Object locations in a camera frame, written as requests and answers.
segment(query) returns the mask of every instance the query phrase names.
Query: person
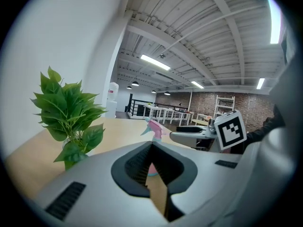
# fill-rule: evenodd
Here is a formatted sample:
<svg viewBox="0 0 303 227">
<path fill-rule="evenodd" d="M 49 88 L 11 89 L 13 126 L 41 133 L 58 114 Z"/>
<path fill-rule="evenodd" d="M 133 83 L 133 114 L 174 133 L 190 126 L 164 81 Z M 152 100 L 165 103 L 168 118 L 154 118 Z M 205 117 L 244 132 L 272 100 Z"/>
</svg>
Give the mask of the person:
<svg viewBox="0 0 303 227">
<path fill-rule="evenodd" d="M 243 154 L 246 147 L 249 144 L 261 141 L 273 129 L 285 126 L 285 122 L 276 105 L 274 106 L 273 112 L 274 112 L 273 118 L 267 118 L 267 120 L 263 123 L 262 128 L 248 133 L 246 135 L 247 136 L 246 141 L 233 146 L 230 150 L 230 153 L 231 154 Z"/>
</svg>

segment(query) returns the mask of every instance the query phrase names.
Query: pink spray bottle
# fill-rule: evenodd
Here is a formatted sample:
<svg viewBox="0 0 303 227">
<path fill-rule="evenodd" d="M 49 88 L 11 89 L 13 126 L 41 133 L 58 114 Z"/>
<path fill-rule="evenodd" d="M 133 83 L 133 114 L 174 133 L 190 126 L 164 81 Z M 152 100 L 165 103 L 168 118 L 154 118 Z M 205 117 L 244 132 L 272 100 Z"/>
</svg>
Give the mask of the pink spray bottle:
<svg viewBox="0 0 303 227">
<path fill-rule="evenodd" d="M 148 122 L 147 128 L 141 135 L 144 135 L 149 131 L 154 131 L 155 134 L 152 138 L 152 141 L 161 141 L 162 135 L 166 135 L 165 131 L 163 130 L 162 125 L 154 120 L 151 120 L 150 118 L 145 118 L 145 121 Z M 158 174 L 157 170 L 152 163 L 148 170 L 148 176 L 155 176 L 157 174 Z"/>
</svg>

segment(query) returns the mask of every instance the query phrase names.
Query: green plant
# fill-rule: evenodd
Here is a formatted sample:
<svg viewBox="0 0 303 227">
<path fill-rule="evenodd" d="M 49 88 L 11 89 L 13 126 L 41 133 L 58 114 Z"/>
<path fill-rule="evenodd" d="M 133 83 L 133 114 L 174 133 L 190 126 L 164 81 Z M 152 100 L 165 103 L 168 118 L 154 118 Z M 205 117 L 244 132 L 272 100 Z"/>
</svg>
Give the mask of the green plant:
<svg viewBox="0 0 303 227">
<path fill-rule="evenodd" d="M 103 139 L 103 124 L 90 124 L 103 113 L 105 108 L 94 104 L 97 94 L 83 93 L 80 83 L 61 87 L 61 76 L 51 67 L 48 76 L 41 73 L 42 94 L 34 93 L 32 102 L 41 109 L 43 127 L 47 128 L 57 141 L 69 139 L 54 162 L 64 161 L 65 169 L 88 157 L 86 153 L 95 148 Z"/>
</svg>

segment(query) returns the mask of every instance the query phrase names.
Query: ceiling light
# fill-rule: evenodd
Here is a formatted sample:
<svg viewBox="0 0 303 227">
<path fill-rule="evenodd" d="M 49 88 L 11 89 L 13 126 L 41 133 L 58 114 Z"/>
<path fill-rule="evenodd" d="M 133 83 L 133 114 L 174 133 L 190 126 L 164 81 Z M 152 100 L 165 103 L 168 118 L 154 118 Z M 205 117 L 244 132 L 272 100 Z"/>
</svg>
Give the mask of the ceiling light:
<svg viewBox="0 0 303 227">
<path fill-rule="evenodd" d="M 265 78 L 260 78 L 259 83 L 258 83 L 258 85 L 257 85 L 257 89 L 261 89 L 264 80 L 265 80 Z"/>
<path fill-rule="evenodd" d="M 139 86 L 139 83 L 137 81 L 133 81 L 132 85 L 133 86 Z"/>
<path fill-rule="evenodd" d="M 159 66 L 159 67 L 163 68 L 164 70 L 169 70 L 169 69 L 170 69 L 169 66 L 164 65 L 163 63 L 161 63 L 161 62 L 159 62 L 159 61 L 156 61 L 156 60 L 154 60 L 153 58 L 148 57 L 148 56 L 146 56 L 146 55 L 142 55 L 142 56 L 141 56 L 141 59 L 142 59 L 142 60 L 145 60 L 145 61 L 148 61 L 148 62 L 150 62 L 150 63 L 152 63 L 152 64 L 154 64 L 154 65 L 156 65 L 156 66 Z"/>
<path fill-rule="evenodd" d="M 280 7 L 274 0 L 268 0 L 271 15 L 271 44 L 279 43 L 281 29 L 281 11 Z"/>
<path fill-rule="evenodd" d="M 194 85 L 196 85 L 199 88 L 204 88 L 203 86 L 201 86 L 199 83 L 196 83 L 195 81 L 192 81 L 191 83 L 194 84 Z"/>
</svg>

